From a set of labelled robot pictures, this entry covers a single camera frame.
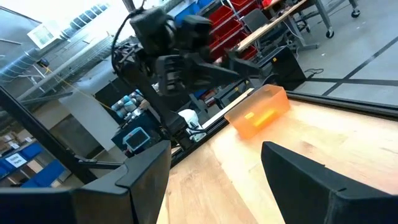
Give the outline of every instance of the orange object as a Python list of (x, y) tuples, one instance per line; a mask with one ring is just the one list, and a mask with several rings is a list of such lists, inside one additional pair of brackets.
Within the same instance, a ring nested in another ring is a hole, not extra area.
[(225, 119), (234, 126), (241, 138), (249, 139), (289, 108), (283, 87), (265, 85), (228, 111)]

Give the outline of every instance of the wooden tabletop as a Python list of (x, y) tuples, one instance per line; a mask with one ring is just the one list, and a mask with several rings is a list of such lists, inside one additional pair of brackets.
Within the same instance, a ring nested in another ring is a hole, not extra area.
[(398, 194), (398, 123), (290, 101), (242, 141), (228, 125), (170, 171), (158, 223), (283, 223), (261, 164), (272, 141), (354, 180)]
[(283, 0), (272, 0), (268, 6), (264, 7), (264, 9), (269, 9), (270, 7), (274, 6), (275, 4), (277, 4), (281, 1), (283, 1)]
[[(281, 0), (274, 0), (271, 4), (274, 5), (279, 1), (281, 1)], [(254, 41), (256, 41), (258, 38), (260, 38), (262, 35), (266, 34), (268, 31), (270, 31), (272, 28), (274, 28), (277, 24), (281, 23), (284, 19), (286, 19), (286, 17), (288, 15), (293, 13), (297, 8), (299, 8), (302, 4), (304, 4), (307, 1), (308, 0), (301, 0), (299, 3), (297, 3), (296, 5), (289, 8), (289, 10), (285, 11), (283, 13), (283, 15), (278, 17), (276, 20), (272, 21), (269, 24), (263, 25), (262, 27), (258, 28), (256, 31), (254, 31), (253, 33), (248, 35), (245, 39), (240, 41), (239, 47), (238, 47), (238, 52), (248, 48)]]

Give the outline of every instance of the black screen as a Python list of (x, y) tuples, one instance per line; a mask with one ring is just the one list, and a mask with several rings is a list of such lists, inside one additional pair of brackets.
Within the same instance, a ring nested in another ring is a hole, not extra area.
[(127, 139), (126, 142), (127, 144), (129, 144), (130, 147), (135, 149), (137, 146), (143, 143), (147, 138), (148, 138), (147, 135), (142, 130), (139, 130), (138, 132), (134, 133), (129, 139)]

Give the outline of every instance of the wall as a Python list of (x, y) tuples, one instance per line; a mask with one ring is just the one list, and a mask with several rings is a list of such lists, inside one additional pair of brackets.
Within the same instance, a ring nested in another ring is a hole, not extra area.
[[(53, 128), (69, 114), (70, 112), (68, 109), (57, 100), (48, 102), (34, 112), (35, 118), (37, 118), (47, 129)], [(32, 135), (26, 130), (23, 130), (18, 134), (19, 139), (25, 139), (27, 137), (32, 137)]]
[(115, 146), (111, 138), (119, 125), (92, 96), (75, 90), (72, 96), (59, 101), (104, 149), (108, 151)]

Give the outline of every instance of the black cable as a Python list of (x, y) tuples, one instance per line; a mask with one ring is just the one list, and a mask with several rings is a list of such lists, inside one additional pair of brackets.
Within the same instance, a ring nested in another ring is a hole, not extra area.
[(116, 64), (115, 64), (115, 61), (114, 61), (114, 57), (115, 57), (115, 52), (114, 52), (115, 50), (114, 50), (114, 48), (115, 48), (115, 46), (116, 46), (116, 42), (118, 41), (119, 35), (120, 35), (120, 33), (121, 33), (121, 31), (122, 31), (124, 25), (126, 24), (127, 20), (129, 20), (130, 18), (132, 18), (133, 16), (135, 16), (135, 13), (136, 13), (136, 10), (130, 12), (130, 13), (126, 16), (126, 18), (123, 20), (123, 23), (122, 23), (121, 26), (119, 27), (119, 29), (118, 29), (118, 31), (116, 32), (116, 34), (115, 34), (115, 36), (114, 36), (114, 39), (113, 39), (113, 41), (112, 41), (112, 46), (111, 46), (111, 63), (112, 63), (113, 70), (114, 70), (116, 73), (119, 73), (119, 69), (116, 67)]
[(307, 78), (312, 78), (314, 75), (321, 74), (323, 71), (325, 71), (323, 68), (309, 68), (304, 71), (304, 73), (311, 72), (311, 74)]
[(120, 25), (118, 31), (116, 32), (116, 34), (115, 34), (115, 36), (114, 36), (114, 39), (113, 39), (113, 41), (112, 41), (112, 46), (111, 46), (111, 64), (112, 64), (113, 70), (114, 70), (116, 73), (119, 73), (119, 70), (118, 70), (118, 68), (116, 67), (116, 62), (114, 61), (114, 57), (115, 57), (115, 52), (114, 52), (115, 49), (114, 49), (114, 48), (115, 48), (115, 46), (116, 46), (116, 42), (118, 41), (119, 36), (120, 36), (120, 33), (121, 33), (121, 31), (123, 30), (124, 25), (126, 25), (127, 20), (133, 18), (134, 16), (136, 16), (136, 15), (138, 15), (138, 14), (140, 14), (140, 13), (142, 13), (142, 12), (144, 11), (144, 3), (145, 3), (145, 1), (146, 1), (146, 0), (143, 0), (143, 1), (142, 1), (141, 7), (140, 7), (139, 9), (133, 10), (132, 12), (130, 12), (130, 13), (126, 16), (126, 18), (123, 20), (122, 24)]

